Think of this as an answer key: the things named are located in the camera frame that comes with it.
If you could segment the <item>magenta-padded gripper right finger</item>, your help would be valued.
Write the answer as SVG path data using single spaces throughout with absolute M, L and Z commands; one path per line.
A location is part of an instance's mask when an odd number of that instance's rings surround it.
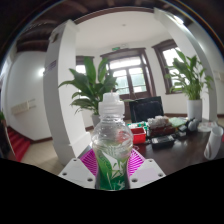
M 127 177 L 130 189 L 143 187 L 165 176 L 166 174 L 154 159 L 146 159 L 135 149 L 132 150 L 127 162 Z

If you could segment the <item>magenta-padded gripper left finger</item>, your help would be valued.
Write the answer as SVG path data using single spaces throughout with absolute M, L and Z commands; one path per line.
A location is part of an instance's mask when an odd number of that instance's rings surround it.
M 94 189 L 98 174 L 98 164 L 93 150 L 81 158 L 73 158 L 59 173 L 59 177 L 78 186 Z

